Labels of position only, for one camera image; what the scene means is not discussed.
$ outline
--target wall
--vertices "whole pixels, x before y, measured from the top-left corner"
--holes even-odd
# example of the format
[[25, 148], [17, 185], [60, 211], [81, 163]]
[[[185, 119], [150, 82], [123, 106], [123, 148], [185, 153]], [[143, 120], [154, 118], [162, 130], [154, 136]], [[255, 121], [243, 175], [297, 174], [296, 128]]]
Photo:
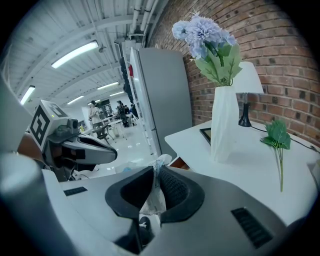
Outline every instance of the wall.
[[111, 108], [112, 108], [112, 111], [116, 111], [116, 108], [118, 106], [118, 103], [117, 101], [121, 101], [123, 103], [123, 105], [127, 105], [130, 109], [130, 106], [131, 106], [131, 102], [129, 100], [129, 97], [126, 93], [122, 93], [120, 94], [119, 96], [114, 96], [114, 97], [111, 97], [109, 98], [110, 100], [110, 105], [111, 105]]
[[[265, 94], [249, 94], [250, 119], [282, 119], [290, 133], [320, 146], [318, 65], [289, 17], [270, 0], [171, 0], [165, 7], [148, 46], [182, 52], [193, 125], [211, 119], [215, 84], [190, 61], [188, 46], [173, 37], [172, 26], [189, 20], [194, 10], [234, 35], [243, 60], [254, 63]], [[243, 97], [237, 96], [242, 110]]]

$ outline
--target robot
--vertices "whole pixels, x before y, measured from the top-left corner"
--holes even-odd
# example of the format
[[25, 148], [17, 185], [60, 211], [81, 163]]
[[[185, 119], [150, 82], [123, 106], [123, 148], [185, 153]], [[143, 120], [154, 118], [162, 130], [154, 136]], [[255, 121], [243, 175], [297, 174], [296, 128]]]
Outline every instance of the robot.
[[[81, 134], [78, 122], [53, 102], [41, 101], [31, 121], [0, 78], [1, 107], [10, 103], [13, 112], [6, 117], [22, 122], [9, 123], [0, 135], [0, 197], [14, 225], [42, 254], [270, 255], [300, 224], [286, 227], [265, 205], [229, 182], [162, 166], [159, 182], [166, 211], [159, 216], [159, 234], [143, 247], [139, 211], [152, 191], [152, 166], [70, 181], [73, 170], [110, 163], [117, 152]], [[54, 171], [15, 153], [28, 124]], [[61, 149], [58, 158], [56, 148]]]
[[74, 180], [74, 170], [92, 171], [118, 155], [102, 140], [80, 133], [78, 120], [70, 118], [54, 102], [40, 100], [29, 131], [59, 182]]

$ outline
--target person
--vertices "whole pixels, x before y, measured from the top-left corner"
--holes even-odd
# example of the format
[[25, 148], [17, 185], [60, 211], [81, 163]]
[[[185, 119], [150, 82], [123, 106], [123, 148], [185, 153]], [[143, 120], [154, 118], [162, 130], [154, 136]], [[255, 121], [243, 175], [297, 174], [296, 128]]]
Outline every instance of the person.
[[124, 106], [124, 113], [125, 113], [126, 115], [128, 115], [128, 114], [130, 113], [130, 109], [128, 108], [127, 105]]
[[118, 113], [119, 113], [119, 117], [122, 120], [123, 123], [123, 127], [129, 127], [128, 122], [127, 122], [127, 117], [126, 117], [126, 113], [125, 113], [125, 107], [123, 105], [123, 103], [121, 102], [121, 100], [117, 101], [118, 103]]
[[100, 116], [99, 116], [99, 108], [96, 107], [96, 102], [94, 100], [91, 101], [91, 106], [89, 109], [89, 119], [92, 121], [92, 128], [95, 129], [103, 125]]
[[132, 113], [136, 119], [139, 119], [138, 112], [134, 104], [131, 104], [130, 113]]

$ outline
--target silver refrigerator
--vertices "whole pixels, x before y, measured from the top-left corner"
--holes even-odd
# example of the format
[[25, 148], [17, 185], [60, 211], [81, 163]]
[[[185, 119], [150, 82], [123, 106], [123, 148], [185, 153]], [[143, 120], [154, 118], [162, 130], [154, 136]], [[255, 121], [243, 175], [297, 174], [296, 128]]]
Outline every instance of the silver refrigerator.
[[174, 50], [132, 48], [130, 64], [131, 90], [151, 151], [158, 156], [168, 154], [175, 158], [177, 154], [165, 142], [165, 137], [192, 126], [183, 56]]

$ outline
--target floor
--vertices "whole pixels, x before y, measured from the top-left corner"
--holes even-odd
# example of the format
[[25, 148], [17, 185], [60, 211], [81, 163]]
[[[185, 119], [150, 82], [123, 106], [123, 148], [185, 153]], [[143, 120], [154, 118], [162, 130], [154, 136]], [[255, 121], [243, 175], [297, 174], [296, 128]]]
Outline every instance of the floor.
[[91, 179], [120, 173], [126, 167], [133, 169], [148, 166], [150, 162], [157, 159], [157, 156], [151, 155], [141, 127], [141, 124], [137, 123], [136, 126], [122, 128], [127, 140], [121, 136], [115, 137], [111, 131], [110, 134], [114, 141], [110, 138], [108, 142], [117, 151], [117, 159], [110, 163], [99, 164], [93, 171], [76, 171], [76, 174], [81, 176], [82, 179], [86, 179], [85, 176]]

